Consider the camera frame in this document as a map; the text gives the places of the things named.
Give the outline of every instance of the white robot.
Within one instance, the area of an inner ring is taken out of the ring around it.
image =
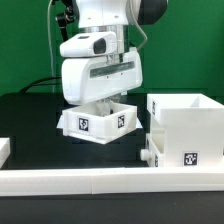
[[[58,17],[65,41],[60,46],[66,58],[63,93],[69,104],[80,105],[63,111],[63,134],[106,144],[136,129],[137,108],[129,111],[112,101],[141,86],[138,50],[147,36],[139,24],[156,22],[166,11],[167,0],[61,1],[66,5]],[[65,25],[74,17],[79,19],[80,33],[68,39]],[[144,37],[138,48],[129,43],[128,25],[132,24]]]
[[[128,25],[156,22],[168,0],[62,0],[79,18],[80,33],[60,46],[65,99],[83,105],[137,88],[142,83],[137,49]]]

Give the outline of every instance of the white plastic container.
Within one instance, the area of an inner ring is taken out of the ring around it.
[[[152,167],[217,166],[223,161],[224,106],[201,94],[149,94],[146,145]]]
[[[64,110],[63,134],[106,144],[136,129],[136,106],[109,105],[113,113],[104,117],[95,102]]]

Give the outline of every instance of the green wall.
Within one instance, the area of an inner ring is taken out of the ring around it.
[[[0,1],[0,94],[50,76],[47,6],[48,0]],[[53,15],[61,9],[54,7]],[[57,46],[61,37],[53,24]],[[169,0],[164,17],[143,29],[149,38],[140,53],[144,83],[132,92],[201,92],[224,103],[224,0]],[[135,27],[130,38],[141,42]],[[56,47],[55,56],[59,75]]]

